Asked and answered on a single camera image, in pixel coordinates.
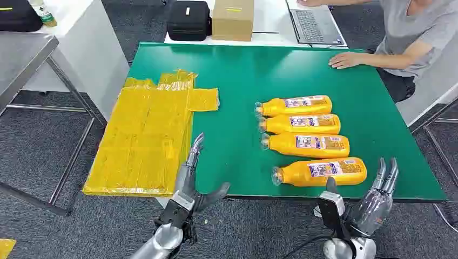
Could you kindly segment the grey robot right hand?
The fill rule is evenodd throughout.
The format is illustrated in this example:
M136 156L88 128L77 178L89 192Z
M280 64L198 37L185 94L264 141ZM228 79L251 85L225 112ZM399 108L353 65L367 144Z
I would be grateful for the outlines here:
M328 206L330 216L321 210L323 223L335 231L339 238L350 236L370 238L389 215L393 205L393 193L399 175L398 161L391 158L390 171L386 169L384 158L379 160L379 169L368 192L349 212L339 215L337 206Z

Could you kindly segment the person's left hand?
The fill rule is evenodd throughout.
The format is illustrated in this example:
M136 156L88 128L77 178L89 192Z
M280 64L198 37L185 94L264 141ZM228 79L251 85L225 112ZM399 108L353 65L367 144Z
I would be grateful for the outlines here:
M332 57L328 64L334 69L346 69L362 64L361 57L363 56L363 53L342 52Z

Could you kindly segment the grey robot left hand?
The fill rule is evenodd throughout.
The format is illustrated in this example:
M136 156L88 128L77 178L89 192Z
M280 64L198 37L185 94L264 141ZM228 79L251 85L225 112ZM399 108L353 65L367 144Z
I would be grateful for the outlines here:
M203 194L196 190L196 170L200 152L203 148L204 132L201 132L194 140L187 159L181 165L177 177L174 192L178 192L179 200L188 204L184 205L190 212L200 213L207 207L222 200L228 193L231 184L224 182L216 190Z

